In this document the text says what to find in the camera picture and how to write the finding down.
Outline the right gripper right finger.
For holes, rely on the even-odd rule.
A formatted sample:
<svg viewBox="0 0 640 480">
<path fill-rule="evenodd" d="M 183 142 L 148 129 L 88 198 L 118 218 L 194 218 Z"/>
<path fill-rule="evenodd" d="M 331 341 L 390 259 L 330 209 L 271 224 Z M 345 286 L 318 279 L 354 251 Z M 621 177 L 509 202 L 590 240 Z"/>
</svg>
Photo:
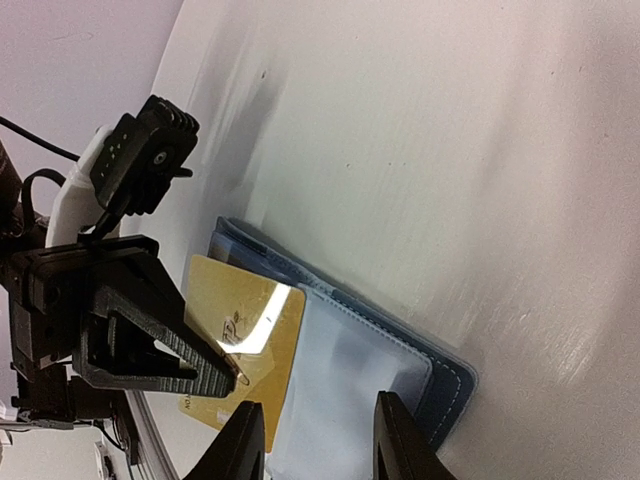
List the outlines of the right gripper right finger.
<svg viewBox="0 0 640 480">
<path fill-rule="evenodd" d="M 380 391 L 374 412 L 373 479 L 456 480 L 395 392 Z"/>
</svg>

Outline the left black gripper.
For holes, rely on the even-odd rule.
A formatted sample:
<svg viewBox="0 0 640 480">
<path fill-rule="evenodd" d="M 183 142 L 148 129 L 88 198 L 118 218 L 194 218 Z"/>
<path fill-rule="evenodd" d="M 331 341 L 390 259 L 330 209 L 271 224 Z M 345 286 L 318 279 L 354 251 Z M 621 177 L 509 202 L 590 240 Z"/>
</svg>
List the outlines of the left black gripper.
<svg viewBox="0 0 640 480">
<path fill-rule="evenodd" d="M 159 244 L 134 235 L 3 247 L 13 368 L 34 380 L 74 349 L 75 372 L 95 388 L 227 397 L 236 370 L 186 324 L 161 261 L 124 258 L 136 252 L 156 256 Z"/>
</svg>

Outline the silver cards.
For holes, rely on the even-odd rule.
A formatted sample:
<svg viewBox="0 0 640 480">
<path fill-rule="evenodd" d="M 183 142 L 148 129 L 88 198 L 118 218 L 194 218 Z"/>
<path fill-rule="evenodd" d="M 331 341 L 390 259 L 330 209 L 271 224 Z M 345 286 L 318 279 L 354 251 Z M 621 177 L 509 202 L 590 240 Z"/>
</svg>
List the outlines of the silver cards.
<svg viewBox="0 0 640 480">
<path fill-rule="evenodd" d="M 260 403 L 273 449 L 298 343 L 303 290 L 201 255 L 191 259 L 185 321 L 232 367 L 224 398 L 186 395 L 180 410 L 220 431 L 243 401 Z"/>
</svg>

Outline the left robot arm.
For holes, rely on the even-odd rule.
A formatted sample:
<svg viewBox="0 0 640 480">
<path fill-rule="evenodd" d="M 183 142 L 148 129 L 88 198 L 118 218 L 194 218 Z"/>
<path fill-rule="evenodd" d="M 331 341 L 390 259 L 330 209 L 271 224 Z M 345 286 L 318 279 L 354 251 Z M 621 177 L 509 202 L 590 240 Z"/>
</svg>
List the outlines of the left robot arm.
<svg viewBox="0 0 640 480">
<path fill-rule="evenodd" d="M 47 246 L 36 222 L 31 179 L 1 161 L 1 284 L 9 294 L 11 403 L 21 424 L 71 429 L 114 420 L 125 453 L 139 461 L 129 390 L 223 398 L 236 385 L 227 360 L 184 320 L 185 301 L 158 243 L 114 237 L 126 214 L 149 213 L 175 177 L 195 134 L 111 133 L 90 185 L 102 214 L 88 235 Z"/>
</svg>

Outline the blue card holder wallet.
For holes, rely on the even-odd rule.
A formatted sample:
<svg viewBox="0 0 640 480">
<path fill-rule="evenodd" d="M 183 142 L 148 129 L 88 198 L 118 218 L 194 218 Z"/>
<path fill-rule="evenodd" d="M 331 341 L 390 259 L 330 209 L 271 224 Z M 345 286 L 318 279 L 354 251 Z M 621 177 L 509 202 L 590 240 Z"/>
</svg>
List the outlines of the blue card holder wallet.
<svg viewBox="0 0 640 480">
<path fill-rule="evenodd" d="M 381 391 L 398 394 L 431 449 L 444 443 L 477 384 L 468 363 L 244 221 L 219 218 L 208 255 L 305 294 L 272 478 L 372 478 Z"/>
</svg>

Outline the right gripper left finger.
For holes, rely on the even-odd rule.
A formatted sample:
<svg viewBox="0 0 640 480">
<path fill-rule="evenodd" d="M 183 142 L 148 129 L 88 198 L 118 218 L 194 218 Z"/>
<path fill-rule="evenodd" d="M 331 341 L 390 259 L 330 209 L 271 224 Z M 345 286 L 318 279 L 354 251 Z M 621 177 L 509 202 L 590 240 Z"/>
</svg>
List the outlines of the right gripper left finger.
<svg viewBox="0 0 640 480">
<path fill-rule="evenodd" d="M 260 480 L 265 473 L 261 403 L 243 401 L 185 480 Z"/>
</svg>

